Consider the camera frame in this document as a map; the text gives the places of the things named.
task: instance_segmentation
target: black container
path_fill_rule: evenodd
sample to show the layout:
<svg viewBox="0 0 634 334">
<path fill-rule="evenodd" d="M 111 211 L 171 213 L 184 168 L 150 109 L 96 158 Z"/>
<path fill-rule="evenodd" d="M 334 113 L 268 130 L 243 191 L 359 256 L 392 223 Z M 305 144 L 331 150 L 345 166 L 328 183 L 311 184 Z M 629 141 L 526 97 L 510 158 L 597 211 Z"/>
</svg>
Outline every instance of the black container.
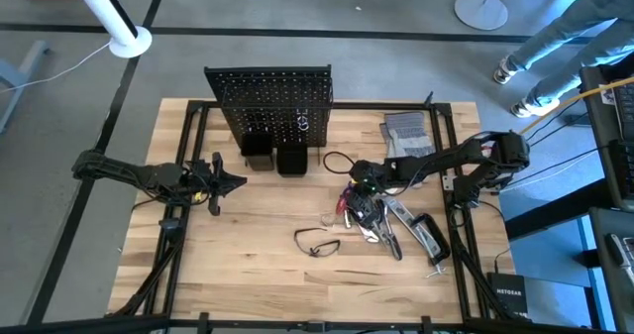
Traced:
<svg viewBox="0 0 634 334">
<path fill-rule="evenodd" d="M 240 154 L 247 159 L 251 169 L 274 170 L 273 136 L 271 134 L 247 134 L 242 137 Z"/>
<path fill-rule="evenodd" d="M 277 146 L 277 172 L 285 177 L 304 176 L 308 170 L 308 147 L 285 144 Z"/>
</svg>

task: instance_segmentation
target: black pegboard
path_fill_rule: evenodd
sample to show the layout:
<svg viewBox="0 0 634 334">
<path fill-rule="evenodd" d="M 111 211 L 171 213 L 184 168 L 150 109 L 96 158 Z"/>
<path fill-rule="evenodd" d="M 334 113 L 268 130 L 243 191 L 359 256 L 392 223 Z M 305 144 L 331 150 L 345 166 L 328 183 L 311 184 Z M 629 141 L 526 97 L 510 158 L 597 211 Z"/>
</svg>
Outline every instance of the black pegboard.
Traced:
<svg viewBox="0 0 634 334">
<path fill-rule="evenodd" d="M 243 135 L 266 133 L 273 146 L 325 147 L 333 105 L 325 67 L 205 68 L 239 146 Z"/>
</svg>

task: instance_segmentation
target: white cable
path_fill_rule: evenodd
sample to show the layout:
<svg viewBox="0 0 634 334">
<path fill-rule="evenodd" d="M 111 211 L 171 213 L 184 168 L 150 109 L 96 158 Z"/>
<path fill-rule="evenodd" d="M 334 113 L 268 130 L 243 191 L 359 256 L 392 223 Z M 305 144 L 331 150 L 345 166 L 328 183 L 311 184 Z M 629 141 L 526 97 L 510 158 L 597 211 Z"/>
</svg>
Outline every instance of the white cable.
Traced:
<svg viewBox="0 0 634 334">
<path fill-rule="evenodd" d="M 544 180 L 544 179 L 548 179 L 548 178 L 549 178 L 549 177 L 551 177 L 551 176 L 555 176 L 555 175 L 557 175 L 557 174 L 560 174 L 560 173 L 562 173 L 562 172 L 564 172 L 564 171 L 568 170 L 570 167 L 572 167 L 572 166 L 576 165 L 577 163 L 579 163 L 579 162 L 581 162 L 581 161 L 585 160 L 586 158 L 588 158 L 588 157 L 590 157 L 590 156 L 592 156 L 592 155 L 594 155 L 594 152 L 589 153 L 589 154 L 587 154 L 587 155 L 585 155 L 585 156 L 581 157 L 580 159 L 578 159 L 578 160 L 576 160 L 576 161 L 572 162 L 571 164 L 567 165 L 567 166 L 566 166 L 566 167 L 564 167 L 563 169 L 557 170 L 556 172 L 554 172 L 554 173 L 552 173 L 552 174 L 546 175 L 546 176 L 541 177 L 541 178 L 539 178 L 539 179 L 535 179 L 535 180 L 529 181 L 529 182 L 527 182 L 527 183 L 523 183 L 523 184 L 520 184 L 520 185 L 517 185 L 517 186 L 513 186 L 512 188 L 502 189 L 502 190 L 500 190 L 500 192 L 505 192 L 505 191 L 515 190 L 515 189 L 517 189 L 517 188 L 521 188 L 522 186 L 526 186 L 526 185 L 529 185 L 529 184 L 532 184 L 532 183 L 536 183 L 536 182 L 538 182 L 538 181 L 542 181 L 542 180 Z"/>
<path fill-rule="evenodd" d="M 19 89 L 19 88 L 23 88 L 23 87 L 27 87 L 27 86 L 35 85 L 35 84 L 38 84 L 38 83 L 47 82 L 47 81 L 51 81 L 51 80 L 57 79 L 58 77 L 60 77 L 60 76 L 62 76 L 62 75 L 64 75 L 64 74 L 66 74 L 66 73 L 69 73 L 69 72 L 71 72 L 71 71 L 73 71 L 73 70 L 77 69 L 80 65 L 82 65 L 83 63 L 85 63 L 85 62 L 86 62 L 87 60 L 89 60 L 91 57 L 93 57 L 93 56 L 94 56 L 94 55 L 96 55 L 97 53 L 99 53 L 99 52 L 103 51 L 106 47 L 108 47 L 108 45 L 109 45 L 109 44 L 110 44 L 110 42 L 106 43 L 106 45 L 105 45 L 105 46 L 103 46 L 103 47 L 99 48 L 98 50 L 96 50 L 96 51 L 92 52 L 90 55 L 88 55 L 87 57 L 85 57 L 84 59 L 82 59 L 82 60 L 81 60 L 81 61 L 80 61 L 77 65 L 75 65 L 75 66 L 73 66 L 73 67 L 71 67 L 71 68 L 69 68 L 69 69 L 66 69 L 66 70 L 62 71 L 62 72 L 60 72 L 59 74 L 57 74 L 57 75 L 55 75 L 55 76 L 52 76 L 52 77 L 49 77 L 49 78 L 46 78 L 46 79 L 42 79 L 42 80 L 37 80 L 37 81 L 27 82 L 26 84 L 22 84 L 22 85 L 20 85 L 20 86 L 16 86 L 16 87 L 8 88 L 8 89 L 6 89 L 6 90 L 2 90 L 2 91 L 0 91 L 0 94 L 3 94 L 3 93 L 5 93 L 5 92 L 9 92 L 9 91 L 12 91 L 12 90 L 16 90 L 16 89 Z"/>
</svg>

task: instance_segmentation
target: white stand base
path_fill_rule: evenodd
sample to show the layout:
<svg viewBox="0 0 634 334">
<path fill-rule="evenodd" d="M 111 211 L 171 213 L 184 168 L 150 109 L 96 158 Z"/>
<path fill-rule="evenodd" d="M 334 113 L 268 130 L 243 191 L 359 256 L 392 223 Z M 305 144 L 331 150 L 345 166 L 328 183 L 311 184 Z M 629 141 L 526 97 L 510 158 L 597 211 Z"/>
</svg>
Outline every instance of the white stand base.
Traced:
<svg viewBox="0 0 634 334">
<path fill-rule="evenodd" d="M 123 58 L 140 56 L 152 44 L 152 35 L 150 31 L 143 27 L 137 27 L 137 38 L 131 45 L 124 46 L 119 44 L 114 38 L 110 40 L 110 52 L 113 55 Z"/>
<path fill-rule="evenodd" d="M 502 27 L 508 20 L 508 10 L 500 0 L 456 0 L 454 11 L 466 25 L 491 31 Z"/>
</svg>

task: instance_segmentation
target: pliers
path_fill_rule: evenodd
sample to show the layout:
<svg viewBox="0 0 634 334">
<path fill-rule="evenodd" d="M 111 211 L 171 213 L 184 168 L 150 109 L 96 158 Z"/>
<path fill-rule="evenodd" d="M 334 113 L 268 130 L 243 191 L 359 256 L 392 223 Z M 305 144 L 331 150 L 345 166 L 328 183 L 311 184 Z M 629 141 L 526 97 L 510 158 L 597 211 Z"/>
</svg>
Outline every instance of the pliers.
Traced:
<svg viewBox="0 0 634 334">
<path fill-rule="evenodd" d="M 403 259 L 403 252 L 389 224 L 387 204 L 385 204 L 382 199 L 378 199 L 376 201 L 376 207 L 378 208 L 379 216 L 378 219 L 372 222 L 372 231 L 378 236 L 385 248 L 392 253 L 392 256 L 396 260 L 401 261 Z"/>
</svg>

